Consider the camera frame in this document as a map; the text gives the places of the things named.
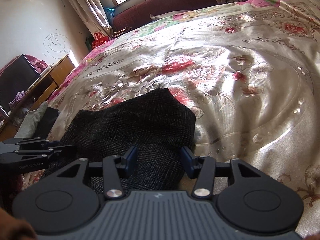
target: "black monitor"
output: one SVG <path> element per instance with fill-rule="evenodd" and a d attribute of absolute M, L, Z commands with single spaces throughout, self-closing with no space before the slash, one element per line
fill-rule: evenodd
<path fill-rule="evenodd" d="M 0 74 L 0 111 L 8 113 L 18 92 L 27 91 L 40 74 L 22 54 Z"/>

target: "pink floral sheet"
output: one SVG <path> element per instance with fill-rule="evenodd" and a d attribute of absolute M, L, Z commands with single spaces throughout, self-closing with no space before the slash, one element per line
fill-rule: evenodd
<path fill-rule="evenodd" d="M 195 154 L 239 157 L 297 191 L 320 230 L 320 0 L 250 0 L 152 22 L 91 52 L 49 100 L 59 140 L 81 109 L 168 88 L 196 115 Z M 181 189 L 191 189 L 184 178 Z M 221 181 L 219 187 L 226 185 Z"/>

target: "black cloth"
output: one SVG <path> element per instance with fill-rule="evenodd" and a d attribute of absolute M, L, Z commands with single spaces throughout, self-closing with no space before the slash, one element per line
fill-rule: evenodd
<path fill-rule="evenodd" d="M 33 137 L 40 137 L 46 139 L 54 123 L 56 122 L 59 115 L 59 110 L 51 107 L 47 107 L 44 112 L 44 116 L 40 120 L 37 130 L 33 134 Z"/>
<path fill-rule="evenodd" d="M 156 89 L 102 111 L 81 110 L 61 139 L 62 145 L 77 146 L 77 156 L 55 161 L 44 176 L 79 157 L 98 162 L 137 146 L 138 164 L 130 178 L 122 179 L 124 190 L 176 189 L 184 173 L 180 148 L 192 146 L 195 122 L 193 112 L 168 89 Z M 91 188 L 102 193 L 102 178 L 94 178 Z"/>

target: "red gift bag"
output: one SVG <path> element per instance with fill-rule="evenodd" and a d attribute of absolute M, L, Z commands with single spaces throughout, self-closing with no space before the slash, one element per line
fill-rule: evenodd
<path fill-rule="evenodd" d="M 94 33 L 93 34 L 94 38 L 96 39 L 95 41 L 92 42 L 92 49 L 95 49 L 96 47 L 105 44 L 109 41 L 109 37 L 108 36 L 103 36 L 102 33 Z"/>

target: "bedspread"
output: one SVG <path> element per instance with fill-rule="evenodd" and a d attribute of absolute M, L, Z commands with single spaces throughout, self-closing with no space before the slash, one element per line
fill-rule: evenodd
<path fill-rule="evenodd" d="M 59 140 L 80 109 L 168 88 L 196 115 L 195 153 L 239 157 L 297 191 L 320 230 L 320 0 L 249 0 L 170 16 L 95 49 L 50 98 Z M 184 180 L 181 188 L 192 181 Z"/>

